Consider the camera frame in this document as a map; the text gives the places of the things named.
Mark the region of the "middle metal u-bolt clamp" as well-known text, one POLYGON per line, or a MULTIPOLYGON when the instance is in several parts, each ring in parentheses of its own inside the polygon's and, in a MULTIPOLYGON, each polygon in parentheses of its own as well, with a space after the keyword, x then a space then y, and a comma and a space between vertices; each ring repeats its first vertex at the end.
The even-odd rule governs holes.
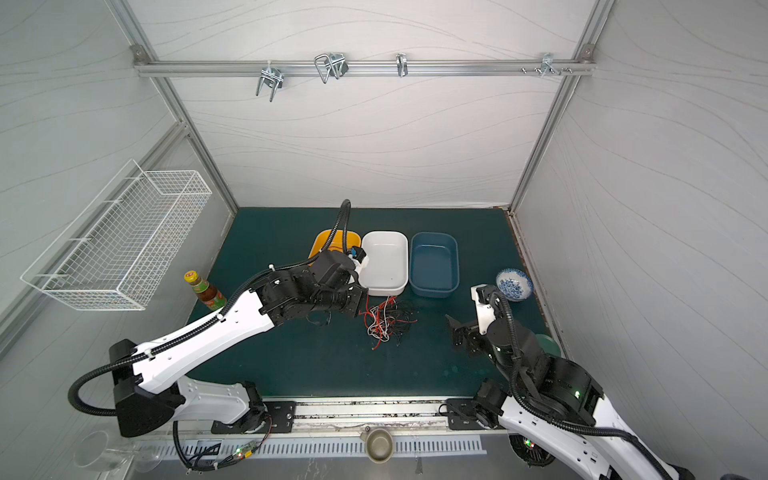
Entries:
POLYGON ((343 53, 322 53, 314 58, 314 66, 323 84, 327 84, 330 78, 339 80, 349 70, 346 57, 343 53))

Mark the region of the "white plastic tray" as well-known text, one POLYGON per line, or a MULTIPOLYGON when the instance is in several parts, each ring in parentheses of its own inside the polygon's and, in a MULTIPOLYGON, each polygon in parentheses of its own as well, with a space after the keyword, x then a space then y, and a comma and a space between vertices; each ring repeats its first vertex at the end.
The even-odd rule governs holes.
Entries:
POLYGON ((403 293, 409 281, 407 237, 397 231, 371 231, 362 239, 366 264, 360 283, 371 296, 394 297, 403 293))

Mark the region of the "small metal bracket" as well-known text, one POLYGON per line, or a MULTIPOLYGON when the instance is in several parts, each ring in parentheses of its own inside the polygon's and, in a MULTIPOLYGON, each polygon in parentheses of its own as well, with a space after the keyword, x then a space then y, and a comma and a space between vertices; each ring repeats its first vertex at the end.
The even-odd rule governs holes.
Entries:
POLYGON ((396 57, 396 69, 399 78, 404 78, 408 75, 408 60, 404 53, 397 53, 396 57))

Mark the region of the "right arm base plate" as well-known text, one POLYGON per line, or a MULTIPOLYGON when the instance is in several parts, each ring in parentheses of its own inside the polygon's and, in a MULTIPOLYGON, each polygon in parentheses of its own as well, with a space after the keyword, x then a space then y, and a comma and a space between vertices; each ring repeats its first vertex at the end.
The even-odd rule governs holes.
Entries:
POLYGON ((470 398, 449 398, 438 408, 452 431, 496 430, 498 415, 488 405, 470 398))

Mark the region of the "metal u-bolt clamp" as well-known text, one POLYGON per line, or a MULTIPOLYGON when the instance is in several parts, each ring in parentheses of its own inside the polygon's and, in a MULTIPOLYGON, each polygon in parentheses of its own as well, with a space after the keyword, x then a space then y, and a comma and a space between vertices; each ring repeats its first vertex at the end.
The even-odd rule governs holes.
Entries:
POLYGON ((343 53, 322 53, 314 58, 314 66, 323 84, 327 84, 330 78, 339 80, 349 70, 346 57, 343 53))
POLYGON ((283 83, 284 74, 282 71, 268 64, 260 72, 255 94, 259 96, 262 92, 269 91, 269 102, 273 102, 277 91, 283 87, 283 83))

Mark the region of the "sauce bottle yellow cap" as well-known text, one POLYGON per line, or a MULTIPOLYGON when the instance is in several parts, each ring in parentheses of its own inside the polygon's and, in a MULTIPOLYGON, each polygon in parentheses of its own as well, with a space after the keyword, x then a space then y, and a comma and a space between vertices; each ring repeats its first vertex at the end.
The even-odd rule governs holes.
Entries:
POLYGON ((227 299, 222 293, 195 270, 186 272, 184 280, 192 288, 197 298, 210 310, 216 311, 227 304, 227 299))

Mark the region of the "left metal u-bolt clamp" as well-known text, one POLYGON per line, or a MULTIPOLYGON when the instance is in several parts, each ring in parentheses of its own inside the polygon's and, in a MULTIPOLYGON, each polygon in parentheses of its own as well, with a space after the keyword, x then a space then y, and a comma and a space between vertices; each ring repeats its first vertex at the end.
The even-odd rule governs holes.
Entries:
POLYGON ((273 102, 277 91, 283 87, 283 83, 284 74, 282 71, 268 64, 260 72, 255 94, 259 96, 262 92, 269 91, 269 102, 273 102))

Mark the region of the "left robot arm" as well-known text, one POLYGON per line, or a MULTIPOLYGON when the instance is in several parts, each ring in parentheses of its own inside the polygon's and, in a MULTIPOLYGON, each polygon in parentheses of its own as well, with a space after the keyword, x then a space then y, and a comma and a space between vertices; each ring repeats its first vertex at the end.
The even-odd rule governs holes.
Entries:
POLYGON ((77 411, 114 417, 126 438, 177 421, 213 423, 216 433, 255 432, 269 410, 255 385, 194 380, 189 372, 225 350, 313 312, 361 314, 368 290, 359 281, 360 247, 326 250, 295 265, 270 267, 238 287, 228 303, 158 339, 122 340, 110 361, 83 374, 67 399, 77 411))

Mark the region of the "clear glass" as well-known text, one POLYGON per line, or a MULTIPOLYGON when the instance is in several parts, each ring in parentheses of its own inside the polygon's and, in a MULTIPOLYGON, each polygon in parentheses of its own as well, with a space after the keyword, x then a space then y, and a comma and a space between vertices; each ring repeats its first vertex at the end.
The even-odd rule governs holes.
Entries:
POLYGON ((130 464, 136 472, 156 468, 162 458, 154 446, 122 437, 116 430, 94 430, 83 436, 73 454, 74 465, 109 472, 130 464))

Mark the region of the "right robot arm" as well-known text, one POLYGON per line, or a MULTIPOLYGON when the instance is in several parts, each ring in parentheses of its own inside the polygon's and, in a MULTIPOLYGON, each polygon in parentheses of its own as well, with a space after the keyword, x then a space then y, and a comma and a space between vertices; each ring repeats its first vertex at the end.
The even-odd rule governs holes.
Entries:
POLYGON ((583 367, 546 352, 520 323, 447 321, 454 346, 488 357, 509 382, 486 379, 473 397, 446 400, 438 412, 450 429, 505 431, 528 466, 559 461, 582 479, 693 478, 639 440, 583 367))

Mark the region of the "blue plastic tray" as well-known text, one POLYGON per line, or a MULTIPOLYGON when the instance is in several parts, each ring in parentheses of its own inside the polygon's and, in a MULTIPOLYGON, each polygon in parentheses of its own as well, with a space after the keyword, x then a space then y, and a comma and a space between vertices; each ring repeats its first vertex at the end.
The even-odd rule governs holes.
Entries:
POLYGON ((458 242, 446 233, 418 232, 411 240, 409 283, 415 295, 444 299, 460 284, 458 242))

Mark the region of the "olive green cup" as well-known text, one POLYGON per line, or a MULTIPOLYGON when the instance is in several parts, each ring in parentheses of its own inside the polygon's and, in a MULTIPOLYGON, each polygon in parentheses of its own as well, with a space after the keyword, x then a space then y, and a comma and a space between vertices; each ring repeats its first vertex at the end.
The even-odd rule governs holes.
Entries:
POLYGON ((394 455, 394 438, 386 429, 366 427, 360 439, 366 456, 373 463, 384 464, 394 455))

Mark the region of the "blue white ceramic bowl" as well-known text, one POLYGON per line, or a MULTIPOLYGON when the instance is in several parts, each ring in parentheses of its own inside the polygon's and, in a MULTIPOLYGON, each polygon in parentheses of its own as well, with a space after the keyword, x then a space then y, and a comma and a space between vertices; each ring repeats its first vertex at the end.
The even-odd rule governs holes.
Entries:
POLYGON ((534 285, 528 275, 514 268, 501 270, 496 276, 496 286, 511 302, 522 302, 534 293, 534 285))

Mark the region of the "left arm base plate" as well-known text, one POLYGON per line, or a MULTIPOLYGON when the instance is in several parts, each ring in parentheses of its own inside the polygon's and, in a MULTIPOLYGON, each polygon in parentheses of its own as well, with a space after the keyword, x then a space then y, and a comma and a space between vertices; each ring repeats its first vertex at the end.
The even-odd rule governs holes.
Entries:
POLYGON ((214 421, 211 433, 218 435, 290 433, 293 429, 295 409, 294 401, 260 401, 233 423, 214 421))

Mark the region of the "right metal hook bracket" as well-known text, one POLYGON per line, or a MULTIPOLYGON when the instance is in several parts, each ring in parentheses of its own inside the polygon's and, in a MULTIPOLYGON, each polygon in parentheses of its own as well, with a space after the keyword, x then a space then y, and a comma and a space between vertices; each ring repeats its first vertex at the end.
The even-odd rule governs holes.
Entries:
POLYGON ((569 67, 558 67, 555 63, 555 57, 552 53, 545 53, 537 67, 521 67, 520 72, 524 75, 536 74, 539 77, 563 76, 570 74, 572 69, 569 67))

